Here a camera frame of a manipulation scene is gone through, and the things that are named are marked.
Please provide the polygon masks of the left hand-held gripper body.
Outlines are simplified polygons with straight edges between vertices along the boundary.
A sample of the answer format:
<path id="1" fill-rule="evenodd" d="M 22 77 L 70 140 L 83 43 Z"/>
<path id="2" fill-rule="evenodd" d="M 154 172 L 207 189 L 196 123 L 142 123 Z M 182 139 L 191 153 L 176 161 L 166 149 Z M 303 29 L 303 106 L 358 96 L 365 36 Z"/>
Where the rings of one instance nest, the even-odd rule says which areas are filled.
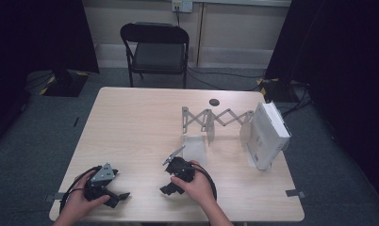
<path id="1" fill-rule="evenodd" d="M 88 201 L 92 201 L 108 195 L 110 202 L 118 202 L 120 200 L 119 196 L 107 189 L 107 185 L 115 178 L 115 175 L 116 172 L 109 163 L 96 167 L 94 173 L 85 183 L 85 198 Z"/>

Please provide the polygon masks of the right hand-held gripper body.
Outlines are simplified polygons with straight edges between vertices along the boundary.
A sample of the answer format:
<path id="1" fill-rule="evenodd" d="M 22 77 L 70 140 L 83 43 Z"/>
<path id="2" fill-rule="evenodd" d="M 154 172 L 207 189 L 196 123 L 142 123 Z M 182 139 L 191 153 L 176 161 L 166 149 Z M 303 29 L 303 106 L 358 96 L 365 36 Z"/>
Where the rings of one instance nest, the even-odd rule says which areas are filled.
<path id="1" fill-rule="evenodd" d="M 178 156 L 178 154 L 184 149 L 185 145 L 182 145 L 180 148 L 172 152 L 162 165 L 167 165 L 166 171 L 169 174 L 173 174 L 175 177 L 189 183 L 194 178 L 195 167 L 183 157 Z"/>

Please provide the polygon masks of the white expandable book rack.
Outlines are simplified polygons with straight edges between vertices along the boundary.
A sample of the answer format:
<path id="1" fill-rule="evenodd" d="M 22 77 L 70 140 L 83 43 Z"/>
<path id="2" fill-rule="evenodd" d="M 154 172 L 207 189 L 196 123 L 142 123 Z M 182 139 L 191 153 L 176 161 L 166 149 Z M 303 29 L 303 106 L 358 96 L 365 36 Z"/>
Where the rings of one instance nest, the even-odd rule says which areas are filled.
<path id="1" fill-rule="evenodd" d="M 182 107 L 182 131 L 183 145 L 185 146 L 182 157 L 186 160 L 196 160 L 201 164 L 206 163 L 206 147 L 215 138 L 215 123 L 226 126 L 232 122 L 244 125 L 251 121 L 254 111 L 249 110 L 240 115 L 230 108 L 219 114 L 215 114 L 211 109 L 206 108 L 194 115 L 187 106 Z M 189 128 L 192 124 L 200 126 L 201 135 L 189 135 Z"/>

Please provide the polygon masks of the person's right hand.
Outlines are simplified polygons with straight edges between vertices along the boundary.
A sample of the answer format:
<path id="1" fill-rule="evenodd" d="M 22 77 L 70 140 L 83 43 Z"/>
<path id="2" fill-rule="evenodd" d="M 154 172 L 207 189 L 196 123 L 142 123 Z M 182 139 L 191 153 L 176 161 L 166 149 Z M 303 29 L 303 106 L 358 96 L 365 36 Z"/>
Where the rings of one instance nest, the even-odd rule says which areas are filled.
<path id="1" fill-rule="evenodd" d="M 212 187 L 208 179 L 200 171 L 196 171 L 191 182 L 185 182 L 182 179 L 172 176 L 171 181 L 181 187 L 195 202 L 201 206 L 215 202 Z"/>

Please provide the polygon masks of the person's left hand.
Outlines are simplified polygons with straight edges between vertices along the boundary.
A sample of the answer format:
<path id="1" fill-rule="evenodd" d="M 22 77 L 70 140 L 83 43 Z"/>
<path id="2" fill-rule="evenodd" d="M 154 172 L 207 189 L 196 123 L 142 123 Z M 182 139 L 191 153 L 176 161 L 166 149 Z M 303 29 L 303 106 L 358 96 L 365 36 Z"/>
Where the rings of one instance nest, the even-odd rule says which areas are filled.
<path id="1" fill-rule="evenodd" d="M 74 191 L 70 194 L 65 207 L 63 208 L 60 216 L 76 218 L 77 221 L 86 216 L 94 208 L 103 205 L 108 199 L 108 195 L 104 195 L 98 199 L 88 201 L 82 188 L 91 176 L 91 172 L 85 174 L 75 185 Z"/>

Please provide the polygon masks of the grey tape strip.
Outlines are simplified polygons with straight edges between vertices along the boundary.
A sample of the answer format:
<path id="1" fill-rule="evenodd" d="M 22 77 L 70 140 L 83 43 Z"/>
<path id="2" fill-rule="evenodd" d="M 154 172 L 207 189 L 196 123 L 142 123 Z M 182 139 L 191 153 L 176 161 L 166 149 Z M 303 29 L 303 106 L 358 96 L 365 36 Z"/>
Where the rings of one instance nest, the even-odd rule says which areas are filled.
<path id="1" fill-rule="evenodd" d="M 54 202 L 55 200 L 62 200 L 64 197 L 64 193 L 62 192 L 57 192 L 55 194 L 50 194 L 50 195 L 47 195 L 44 200 L 46 202 Z"/>
<path id="2" fill-rule="evenodd" d="M 286 194 L 288 197 L 298 197 L 300 199 L 305 197 L 305 193 L 303 191 L 297 190 L 297 189 L 287 190 Z"/>

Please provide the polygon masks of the black stand base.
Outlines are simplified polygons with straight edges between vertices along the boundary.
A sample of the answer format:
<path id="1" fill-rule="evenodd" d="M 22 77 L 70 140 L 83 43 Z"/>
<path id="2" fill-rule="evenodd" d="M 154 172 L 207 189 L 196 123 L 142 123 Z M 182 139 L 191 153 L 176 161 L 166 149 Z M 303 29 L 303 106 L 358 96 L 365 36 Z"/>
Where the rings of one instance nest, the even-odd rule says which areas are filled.
<path id="1" fill-rule="evenodd" d="M 52 72 L 52 77 L 40 91 L 43 96 L 78 97 L 89 74 L 75 71 Z"/>
<path id="2" fill-rule="evenodd" d="M 258 86 L 266 102 L 299 103 L 300 98 L 293 87 L 279 79 L 262 79 Z"/>

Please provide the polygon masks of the black folding chair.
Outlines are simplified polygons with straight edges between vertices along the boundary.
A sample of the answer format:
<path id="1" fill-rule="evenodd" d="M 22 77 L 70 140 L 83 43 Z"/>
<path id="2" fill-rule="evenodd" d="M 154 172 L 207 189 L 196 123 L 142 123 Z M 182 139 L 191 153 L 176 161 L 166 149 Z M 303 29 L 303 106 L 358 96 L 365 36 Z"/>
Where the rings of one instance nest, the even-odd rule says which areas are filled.
<path id="1" fill-rule="evenodd" d="M 187 85 L 190 37 L 174 24 L 129 23 L 120 30 L 124 42 L 130 86 L 133 74 L 182 74 Z"/>

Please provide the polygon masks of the dark curtain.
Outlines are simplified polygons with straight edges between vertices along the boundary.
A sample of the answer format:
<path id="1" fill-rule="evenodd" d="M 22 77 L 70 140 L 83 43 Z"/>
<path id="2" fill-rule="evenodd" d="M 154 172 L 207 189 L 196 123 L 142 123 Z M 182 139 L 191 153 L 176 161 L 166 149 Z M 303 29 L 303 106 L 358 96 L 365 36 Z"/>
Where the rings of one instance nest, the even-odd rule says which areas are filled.
<path id="1" fill-rule="evenodd" d="M 266 76 L 309 86 L 379 194 L 379 0 L 291 0 Z"/>
<path id="2" fill-rule="evenodd" d="M 83 0 L 0 0 L 0 137 L 37 71 L 98 73 Z"/>

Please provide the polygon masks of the white wall socket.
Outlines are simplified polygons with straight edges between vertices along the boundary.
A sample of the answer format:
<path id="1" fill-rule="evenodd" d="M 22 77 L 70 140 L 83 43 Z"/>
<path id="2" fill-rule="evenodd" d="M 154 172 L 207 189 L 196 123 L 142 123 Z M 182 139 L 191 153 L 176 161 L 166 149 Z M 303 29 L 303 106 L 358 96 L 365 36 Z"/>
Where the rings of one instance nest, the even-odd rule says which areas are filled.
<path id="1" fill-rule="evenodd" d="M 173 12 L 192 13 L 193 3 L 190 0 L 172 0 Z"/>

